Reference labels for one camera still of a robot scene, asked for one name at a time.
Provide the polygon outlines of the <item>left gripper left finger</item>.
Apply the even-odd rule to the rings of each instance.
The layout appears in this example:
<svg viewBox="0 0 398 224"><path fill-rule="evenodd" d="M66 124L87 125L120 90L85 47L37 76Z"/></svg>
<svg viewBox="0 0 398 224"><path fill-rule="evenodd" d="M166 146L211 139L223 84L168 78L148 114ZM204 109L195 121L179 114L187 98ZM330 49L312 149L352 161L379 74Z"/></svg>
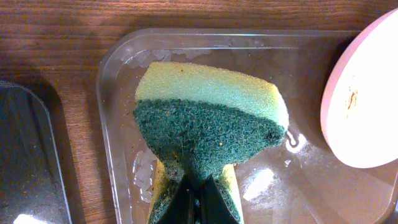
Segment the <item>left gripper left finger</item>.
<svg viewBox="0 0 398 224"><path fill-rule="evenodd" d="M195 221L195 191L184 176L178 185L168 209L158 221L158 224L194 224Z"/></svg>

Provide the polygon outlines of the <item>green yellow sponge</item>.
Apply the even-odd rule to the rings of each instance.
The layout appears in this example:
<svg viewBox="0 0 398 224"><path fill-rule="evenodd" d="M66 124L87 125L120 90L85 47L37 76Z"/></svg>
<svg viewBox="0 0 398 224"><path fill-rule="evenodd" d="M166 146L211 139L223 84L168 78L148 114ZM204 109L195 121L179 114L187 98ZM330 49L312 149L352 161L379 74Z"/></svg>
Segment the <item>green yellow sponge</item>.
<svg viewBox="0 0 398 224"><path fill-rule="evenodd" d="M234 166L280 146L289 114L278 88L263 79L207 65L154 62L135 94L134 120L158 160L149 223L158 223L186 176L195 191L213 176L238 223L243 222Z"/></svg>

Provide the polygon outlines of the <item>white plate top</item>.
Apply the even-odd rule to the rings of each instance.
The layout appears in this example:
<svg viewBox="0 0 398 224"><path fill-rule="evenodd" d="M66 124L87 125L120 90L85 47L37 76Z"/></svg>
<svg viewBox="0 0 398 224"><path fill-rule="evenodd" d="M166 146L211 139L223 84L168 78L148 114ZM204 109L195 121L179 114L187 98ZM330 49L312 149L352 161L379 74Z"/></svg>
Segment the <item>white plate top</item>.
<svg viewBox="0 0 398 224"><path fill-rule="evenodd" d="M320 123L347 166L397 159L397 10L368 25L343 52L325 86Z"/></svg>

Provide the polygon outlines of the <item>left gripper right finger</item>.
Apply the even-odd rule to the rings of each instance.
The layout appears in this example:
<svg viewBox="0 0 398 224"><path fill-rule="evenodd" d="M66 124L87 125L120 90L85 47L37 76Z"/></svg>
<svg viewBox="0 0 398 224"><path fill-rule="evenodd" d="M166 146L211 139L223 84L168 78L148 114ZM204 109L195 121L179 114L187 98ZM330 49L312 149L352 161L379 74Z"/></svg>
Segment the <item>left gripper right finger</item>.
<svg viewBox="0 0 398 224"><path fill-rule="evenodd" d="M238 224L222 198L213 176L209 176L200 189L202 224Z"/></svg>

